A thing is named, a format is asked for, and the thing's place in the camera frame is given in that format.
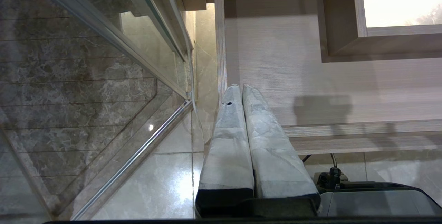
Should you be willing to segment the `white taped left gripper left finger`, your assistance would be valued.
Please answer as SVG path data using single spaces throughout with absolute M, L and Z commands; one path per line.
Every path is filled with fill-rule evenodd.
M 239 85 L 224 92 L 204 158 L 195 211 L 199 218 L 232 216 L 254 198 L 255 179 Z

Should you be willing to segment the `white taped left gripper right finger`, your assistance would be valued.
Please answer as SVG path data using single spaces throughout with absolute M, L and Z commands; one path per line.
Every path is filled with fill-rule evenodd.
M 305 197 L 320 209 L 319 191 L 262 93 L 244 84 L 242 102 L 257 197 Z

